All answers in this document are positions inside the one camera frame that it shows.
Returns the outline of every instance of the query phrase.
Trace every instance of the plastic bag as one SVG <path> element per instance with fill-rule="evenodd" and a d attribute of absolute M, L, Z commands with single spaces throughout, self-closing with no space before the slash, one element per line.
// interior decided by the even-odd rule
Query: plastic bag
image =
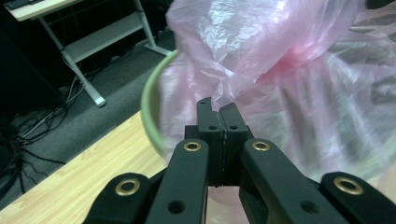
<path fill-rule="evenodd" d="M 211 96 L 216 109 L 235 102 L 254 136 L 277 144 L 306 176 L 381 174 L 396 155 L 396 48 L 393 24 L 348 31 L 384 12 L 362 6 L 176 0 L 167 19 L 181 53 L 160 80 L 167 157 L 196 123 L 196 102 Z M 209 193 L 243 213 L 230 194 Z M 211 223 L 240 223 L 224 214 L 232 215 Z"/>

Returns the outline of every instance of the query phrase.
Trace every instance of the white desk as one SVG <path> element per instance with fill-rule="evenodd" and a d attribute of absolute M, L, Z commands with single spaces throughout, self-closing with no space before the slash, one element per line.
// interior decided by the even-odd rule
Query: white desk
<path fill-rule="evenodd" d="M 155 44 L 154 38 L 149 29 L 146 14 L 143 11 L 139 0 L 133 0 L 134 6 L 137 10 L 135 13 L 110 24 L 93 34 L 87 35 L 74 43 L 63 46 L 43 17 L 61 8 L 74 5 L 80 1 L 82 0 L 44 0 L 34 5 L 21 7 L 9 12 L 17 21 L 38 19 L 64 56 L 67 65 L 69 65 L 69 67 L 76 73 L 85 91 L 91 96 L 98 106 L 103 106 L 106 104 L 106 100 L 84 77 L 76 63 L 142 28 L 148 39 L 148 43 L 145 45 L 146 48 L 154 50 L 165 56 L 170 54 L 170 51 L 162 49 Z"/>

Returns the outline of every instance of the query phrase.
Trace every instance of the white metal desk leg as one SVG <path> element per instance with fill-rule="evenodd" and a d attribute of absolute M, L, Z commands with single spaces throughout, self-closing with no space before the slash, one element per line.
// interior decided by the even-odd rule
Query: white metal desk leg
<path fill-rule="evenodd" d="M 81 73 L 81 71 L 67 54 L 67 52 L 63 50 L 62 55 L 66 59 L 67 63 L 70 65 L 71 69 L 76 73 L 78 79 L 82 82 L 84 90 L 91 96 L 91 98 L 95 101 L 96 105 L 99 107 L 104 106 L 106 104 L 105 99 L 99 94 L 99 92 L 96 90 L 96 88 L 93 87 L 93 85 L 87 80 L 87 78 L 84 77 L 84 75 Z"/>
<path fill-rule="evenodd" d="M 134 6 L 136 7 L 137 14 L 139 14 L 140 22 L 143 25 L 143 30 L 145 31 L 146 38 L 148 39 L 148 43 L 145 45 L 145 47 L 148 49 L 151 49 L 157 53 L 160 53 L 162 55 L 168 56 L 171 53 L 171 51 L 169 51 L 167 49 L 160 48 L 155 44 L 154 37 L 152 37 L 152 33 L 149 28 L 148 19 L 146 18 L 145 11 L 143 10 L 143 7 L 142 7 L 142 4 L 140 3 L 140 1 L 134 0 Z"/>

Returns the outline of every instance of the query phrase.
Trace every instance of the pink plastic bag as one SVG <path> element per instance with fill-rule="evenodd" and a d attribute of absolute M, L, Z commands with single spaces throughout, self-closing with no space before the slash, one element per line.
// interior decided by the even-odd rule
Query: pink plastic bag
<path fill-rule="evenodd" d="M 388 37 L 396 26 L 348 29 L 384 11 L 364 10 L 363 1 L 176 0 L 167 19 L 180 54 L 160 80 L 163 152 L 170 157 L 184 126 L 196 123 L 196 102 L 211 96 L 215 109 L 235 102 L 254 136 L 277 144 L 306 176 L 381 174 L 396 156 Z M 247 221 L 230 194 L 209 193 L 232 208 L 212 223 Z"/>

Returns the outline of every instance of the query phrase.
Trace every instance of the floor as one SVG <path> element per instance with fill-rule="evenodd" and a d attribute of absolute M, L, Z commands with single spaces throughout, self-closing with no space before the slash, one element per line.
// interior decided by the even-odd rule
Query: floor
<path fill-rule="evenodd" d="M 173 33 L 163 32 L 158 38 L 158 45 L 169 50 L 175 49 Z M 44 159 L 62 162 L 72 160 L 140 110 L 143 87 L 152 70 L 163 58 L 164 56 L 144 48 L 142 44 L 136 45 L 123 57 L 114 57 L 114 62 L 97 73 L 92 80 L 92 85 L 106 99 L 106 105 L 98 108 L 87 92 L 82 91 L 66 114 L 59 111 L 58 116 L 53 115 L 51 127 L 60 123 L 59 127 L 24 148 Z M 78 90 L 80 87 L 76 87 L 71 96 Z M 68 95 L 68 88 L 63 91 Z M 14 123 L 21 124 L 31 117 L 43 119 L 48 114 L 49 111 L 36 111 L 15 118 Z M 41 125 L 28 137 L 43 132 L 46 128 L 45 124 Z M 26 151 L 22 152 L 22 156 L 25 161 L 22 185 L 20 180 L 15 181 L 7 195 L 1 199 L 0 210 L 20 197 L 22 188 L 25 191 L 33 188 L 62 166 L 58 162 L 41 160 Z M 6 177 L 0 179 L 0 187 L 6 182 Z"/>

